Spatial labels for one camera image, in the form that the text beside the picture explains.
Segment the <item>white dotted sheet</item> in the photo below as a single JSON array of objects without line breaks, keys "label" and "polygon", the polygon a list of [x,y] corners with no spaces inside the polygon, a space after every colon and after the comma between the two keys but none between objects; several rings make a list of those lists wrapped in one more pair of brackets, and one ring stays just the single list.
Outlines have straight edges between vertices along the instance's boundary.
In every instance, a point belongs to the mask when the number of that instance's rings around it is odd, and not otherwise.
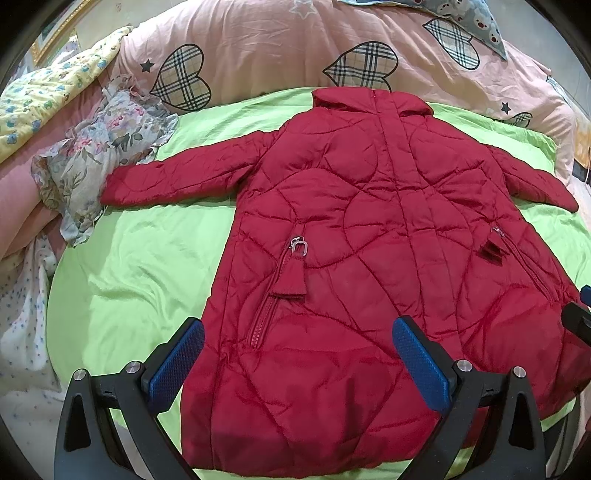
[{"label": "white dotted sheet", "polygon": [[43,234],[1,261],[1,416],[43,479],[54,477],[64,399],[46,338],[48,294],[56,266]]}]

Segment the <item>yellow floral blanket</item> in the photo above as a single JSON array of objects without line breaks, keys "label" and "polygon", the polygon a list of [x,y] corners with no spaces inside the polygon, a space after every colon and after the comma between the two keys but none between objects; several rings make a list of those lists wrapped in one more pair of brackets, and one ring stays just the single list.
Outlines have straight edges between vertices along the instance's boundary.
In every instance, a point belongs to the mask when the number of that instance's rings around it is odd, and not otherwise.
[{"label": "yellow floral blanket", "polygon": [[1,94],[1,160],[23,147],[103,73],[132,31],[121,27],[74,57],[27,73]]}]

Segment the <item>red quilted padded coat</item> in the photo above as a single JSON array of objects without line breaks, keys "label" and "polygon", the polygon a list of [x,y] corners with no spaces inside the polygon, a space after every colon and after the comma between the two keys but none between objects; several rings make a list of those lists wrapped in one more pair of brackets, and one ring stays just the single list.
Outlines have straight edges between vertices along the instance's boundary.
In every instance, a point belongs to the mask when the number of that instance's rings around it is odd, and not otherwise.
[{"label": "red quilted padded coat", "polygon": [[105,205],[235,195],[182,389],[195,469],[307,477],[412,458],[436,424],[394,348],[408,315],[456,359],[522,366],[542,417],[590,381],[578,291],[517,200],[575,212],[554,175],[403,92],[324,88],[280,129],[121,166]]}]

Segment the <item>blue bear print pillow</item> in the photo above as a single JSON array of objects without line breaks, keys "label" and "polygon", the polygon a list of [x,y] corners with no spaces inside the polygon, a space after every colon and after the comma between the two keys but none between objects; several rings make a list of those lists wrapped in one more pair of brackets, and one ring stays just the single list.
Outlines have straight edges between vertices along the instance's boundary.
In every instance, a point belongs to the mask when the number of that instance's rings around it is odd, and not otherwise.
[{"label": "blue bear print pillow", "polygon": [[445,52],[460,66],[475,70],[479,65],[473,39],[479,40],[502,60],[507,60],[500,29],[486,1],[409,0],[346,1],[356,7],[406,7],[437,17],[424,25]]}]

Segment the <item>gold framed landscape painting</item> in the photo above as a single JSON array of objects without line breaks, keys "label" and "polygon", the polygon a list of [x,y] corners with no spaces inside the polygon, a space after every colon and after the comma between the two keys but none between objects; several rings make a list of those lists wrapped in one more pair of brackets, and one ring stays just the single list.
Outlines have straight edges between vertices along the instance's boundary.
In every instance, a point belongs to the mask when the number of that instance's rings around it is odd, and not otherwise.
[{"label": "gold framed landscape painting", "polygon": [[97,0],[68,1],[66,7],[42,28],[41,33],[33,41],[30,47],[33,65],[40,66],[60,38],[68,33],[96,3]]}]

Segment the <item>pink duvet with plaid hearts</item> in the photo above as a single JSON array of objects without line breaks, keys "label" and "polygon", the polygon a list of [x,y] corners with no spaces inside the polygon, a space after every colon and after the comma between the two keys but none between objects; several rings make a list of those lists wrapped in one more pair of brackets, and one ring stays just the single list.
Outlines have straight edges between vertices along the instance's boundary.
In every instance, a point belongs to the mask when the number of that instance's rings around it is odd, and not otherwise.
[{"label": "pink duvet with plaid hearts", "polygon": [[505,41],[506,61],[473,39],[479,65],[468,70],[424,28],[431,20],[338,1],[186,1],[126,35],[107,71],[176,112],[297,87],[404,91],[549,136],[561,178],[588,162],[589,120],[546,67]]}]

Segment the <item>pink blanket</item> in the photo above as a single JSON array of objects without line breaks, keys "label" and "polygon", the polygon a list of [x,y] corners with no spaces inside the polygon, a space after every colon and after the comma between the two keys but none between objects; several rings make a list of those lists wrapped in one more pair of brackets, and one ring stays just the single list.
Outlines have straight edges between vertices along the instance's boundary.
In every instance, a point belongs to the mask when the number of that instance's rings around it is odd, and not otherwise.
[{"label": "pink blanket", "polygon": [[101,86],[95,80],[1,164],[1,258],[25,248],[57,216],[41,202],[31,174],[32,157],[64,139],[70,128],[91,114],[100,99]]}]

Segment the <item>floral ruffled pillow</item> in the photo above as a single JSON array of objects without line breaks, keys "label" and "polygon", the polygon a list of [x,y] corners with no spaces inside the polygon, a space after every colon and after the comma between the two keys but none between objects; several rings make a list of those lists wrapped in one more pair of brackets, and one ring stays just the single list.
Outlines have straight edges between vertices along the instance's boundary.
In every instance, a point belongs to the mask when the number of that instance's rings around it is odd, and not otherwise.
[{"label": "floral ruffled pillow", "polygon": [[117,167],[149,163],[179,122],[163,102],[119,76],[102,89],[89,118],[65,138],[35,154],[31,173],[43,204],[61,217],[60,234],[71,246],[88,240],[104,207],[100,195]]}]

